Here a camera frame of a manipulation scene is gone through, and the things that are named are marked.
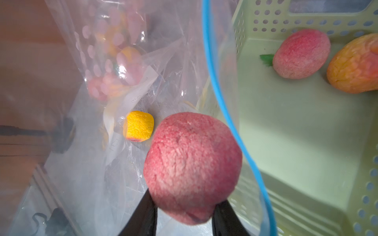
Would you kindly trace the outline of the light green perforated basket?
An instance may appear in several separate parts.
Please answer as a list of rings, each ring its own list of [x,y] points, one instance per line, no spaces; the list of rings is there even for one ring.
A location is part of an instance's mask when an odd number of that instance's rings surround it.
[[[327,68],[281,78],[260,55],[317,29],[330,56],[378,30],[377,1],[240,1],[234,14],[240,135],[261,171],[280,236],[378,233],[378,94],[332,87]]]

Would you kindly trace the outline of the clear bag with pink dots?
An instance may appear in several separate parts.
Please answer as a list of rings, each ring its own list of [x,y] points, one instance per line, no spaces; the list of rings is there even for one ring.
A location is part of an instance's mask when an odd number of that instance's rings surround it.
[[[145,1],[46,1],[90,97],[122,96],[140,83]]]

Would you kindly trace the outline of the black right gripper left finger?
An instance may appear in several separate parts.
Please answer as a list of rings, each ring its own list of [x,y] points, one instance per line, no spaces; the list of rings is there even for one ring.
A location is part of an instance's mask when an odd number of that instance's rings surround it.
[[[157,213],[158,208],[147,189],[128,223],[118,236],[156,236]]]

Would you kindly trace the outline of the yellow peach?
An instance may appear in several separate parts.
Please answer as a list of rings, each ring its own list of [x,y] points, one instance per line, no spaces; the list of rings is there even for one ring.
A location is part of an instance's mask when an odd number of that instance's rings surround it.
[[[151,114],[132,111],[125,119],[123,136],[132,142],[144,142],[150,139],[154,124],[155,121]]]

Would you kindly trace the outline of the large pink peach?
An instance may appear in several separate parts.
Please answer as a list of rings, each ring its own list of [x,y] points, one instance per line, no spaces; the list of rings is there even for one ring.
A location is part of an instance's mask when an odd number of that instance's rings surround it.
[[[343,47],[327,68],[334,88],[352,94],[378,89],[378,34],[354,39]]]

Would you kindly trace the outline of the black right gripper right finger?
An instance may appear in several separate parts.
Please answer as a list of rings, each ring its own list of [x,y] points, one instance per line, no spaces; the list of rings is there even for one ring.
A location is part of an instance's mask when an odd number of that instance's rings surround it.
[[[212,216],[213,236],[250,236],[228,200],[216,205]]]

